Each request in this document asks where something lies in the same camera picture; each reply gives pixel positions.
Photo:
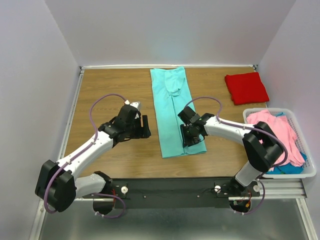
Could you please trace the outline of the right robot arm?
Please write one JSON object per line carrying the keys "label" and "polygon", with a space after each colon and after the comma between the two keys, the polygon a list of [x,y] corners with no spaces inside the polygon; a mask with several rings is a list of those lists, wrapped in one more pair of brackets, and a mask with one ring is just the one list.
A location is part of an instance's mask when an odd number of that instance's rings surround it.
{"label": "right robot arm", "polygon": [[224,120],[211,113],[200,116],[189,106],[186,106],[178,117],[182,120],[180,131],[184,147],[197,145],[206,136],[225,138],[244,147],[246,164],[225,186],[221,186],[220,189],[215,187],[217,192],[241,196],[247,192],[254,180],[276,166],[276,161],[281,155],[284,155],[283,162],[288,158],[285,145],[263,121],[257,124],[241,124]]}

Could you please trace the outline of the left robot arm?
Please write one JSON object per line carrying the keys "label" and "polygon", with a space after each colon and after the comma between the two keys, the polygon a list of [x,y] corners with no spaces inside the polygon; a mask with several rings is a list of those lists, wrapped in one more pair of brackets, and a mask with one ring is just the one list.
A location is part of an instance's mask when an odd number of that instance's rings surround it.
{"label": "left robot arm", "polygon": [[124,104],[118,115],[95,128],[94,135],[74,152],[56,162],[47,160],[40,169],[35,194],[46,202],[48,212],[65,211],[76,198],[110,194],[111,179],[102,172],[88,177],[80,174],[98,157],[117,144],[151,136],[147,115],[140,112],[141,103]]}

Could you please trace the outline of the teal t shirt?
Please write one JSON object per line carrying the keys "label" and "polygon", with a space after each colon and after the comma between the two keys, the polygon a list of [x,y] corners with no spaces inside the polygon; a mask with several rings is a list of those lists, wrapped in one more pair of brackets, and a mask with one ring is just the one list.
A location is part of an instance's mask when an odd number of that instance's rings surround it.
{"label": "teal t shirt", "polygon": [[207,151],[204,138],[193,146],[183,146],[178,114],[192,100],[185,68],[153,68],[150,70],[161,155],[164,159],[203,154]]}

